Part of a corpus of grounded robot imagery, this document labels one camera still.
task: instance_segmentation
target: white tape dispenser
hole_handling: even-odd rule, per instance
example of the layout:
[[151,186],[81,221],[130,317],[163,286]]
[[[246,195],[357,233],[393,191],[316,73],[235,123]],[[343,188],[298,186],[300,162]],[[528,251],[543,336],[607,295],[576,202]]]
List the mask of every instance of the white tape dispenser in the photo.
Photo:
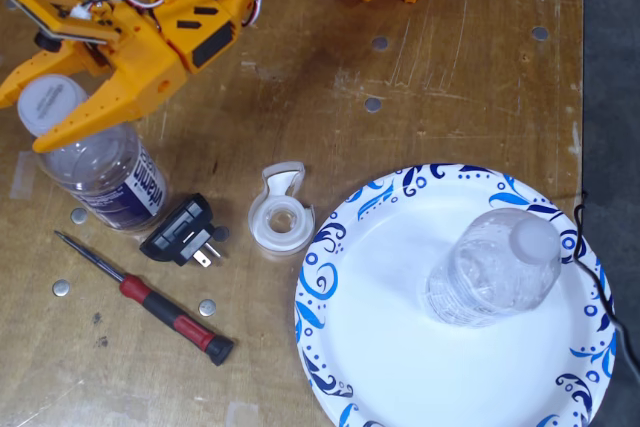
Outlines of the white tape dispenser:
[[282,162],[262,171],[264,189],[249,209],[249,230],[272,255],[295,254],[313,236],[313,207],[305,209],[293,198],[303,179],[302,162]]

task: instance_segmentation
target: bottle label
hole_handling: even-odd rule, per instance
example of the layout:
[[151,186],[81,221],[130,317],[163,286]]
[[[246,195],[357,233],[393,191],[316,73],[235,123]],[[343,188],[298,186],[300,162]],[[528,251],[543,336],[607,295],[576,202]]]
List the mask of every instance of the bottle label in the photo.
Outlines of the bottle label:
[[144,224],[158,213],[166,200],[167,188],[162,173],[140,145],[133,172],[126,180],[99,195],[75,195],[115,229],[131,229]]

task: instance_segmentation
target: bottle cap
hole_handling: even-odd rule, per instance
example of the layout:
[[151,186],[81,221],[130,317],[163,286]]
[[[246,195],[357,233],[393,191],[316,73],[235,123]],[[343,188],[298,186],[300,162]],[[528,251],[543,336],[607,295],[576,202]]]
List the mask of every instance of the bottle cap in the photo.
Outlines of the bottle cap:
[[527,264],[543,264],[560,255],[560,235],[553,225],[531,216],[518,222],[509,236],[513,253]]
[[87,93],[64,75],[43,75],[28,84],[18,99],[20,120],[34,136],[46,134],[87,100]]

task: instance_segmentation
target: wooden table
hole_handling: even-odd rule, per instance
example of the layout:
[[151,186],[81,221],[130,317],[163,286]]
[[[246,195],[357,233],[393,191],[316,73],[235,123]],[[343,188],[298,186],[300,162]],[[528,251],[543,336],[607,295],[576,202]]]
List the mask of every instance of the wooden table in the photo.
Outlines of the wooden table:
[[[534,27],[548,38],[539,41]],[[0,76],[36,51],[3,13]],[[581,188],[582,0],[264,0],[255,27],[137,123],[177,194],[201,192],[232,237],[205,270],[147,260],[37,171],[15,109],[0,112],[2,426],[328,426],[296,353],[302,254],[264,259],[247,212],[270,164],[308,169],[318,221],[364,182],[413,163],[506,171],[565,212]],[[384,36],[388,48],[372,40]],[[368,113],[364,102],[381,100]],[[64,230],[237,340],[227,364],[121,297],[54,237]],[[71,283],[54,297],[52,284]]]

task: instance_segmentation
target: power adapter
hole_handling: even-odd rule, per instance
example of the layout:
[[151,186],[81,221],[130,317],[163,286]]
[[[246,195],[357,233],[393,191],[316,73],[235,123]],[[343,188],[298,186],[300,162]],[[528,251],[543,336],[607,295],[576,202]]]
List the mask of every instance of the power adapter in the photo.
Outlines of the power adapter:
[[194,258],[203,267],[211,265],[202,248],[215,257],[221,255],[209,240],[224,242],[229,237],[226,227],[214,227],[213,212],[205,198],[193,194],[180,204],[153,233],[140,245],[140,250],[150,259],[159,262],[173,261],[182,266]]

